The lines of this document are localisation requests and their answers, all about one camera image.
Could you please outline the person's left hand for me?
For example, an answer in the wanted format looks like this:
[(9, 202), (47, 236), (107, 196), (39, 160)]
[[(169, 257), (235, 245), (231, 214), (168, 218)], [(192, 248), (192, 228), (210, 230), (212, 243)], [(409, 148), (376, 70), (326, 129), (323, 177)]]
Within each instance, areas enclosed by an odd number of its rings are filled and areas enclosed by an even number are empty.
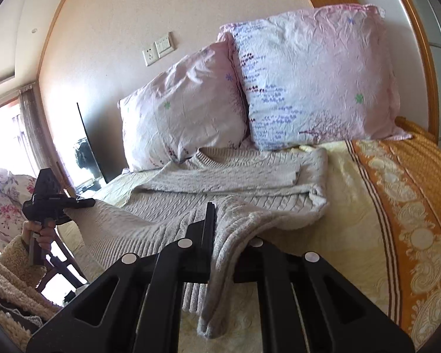
[(47, 219), (44, 225), (38, 222), (25, 221), (22, 228), (21, 239), (25, 245), (29, 245), (31, 236), (37, 234), (36, 242), (42, 250), (50, 252), (51, 244), (56, 238), (56, 224), (52, 219)]

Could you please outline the fleece sleeve left forearm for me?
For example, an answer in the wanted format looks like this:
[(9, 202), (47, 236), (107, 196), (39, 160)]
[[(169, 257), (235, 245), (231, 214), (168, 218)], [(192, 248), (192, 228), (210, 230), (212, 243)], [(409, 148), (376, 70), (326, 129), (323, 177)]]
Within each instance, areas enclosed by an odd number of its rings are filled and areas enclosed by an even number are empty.
[(45, 267), (29, 264), (21, 236), (12, 239), (0, 255), (0, 328), (19, 352), (62, 309), (36, 290), (45, 273)]

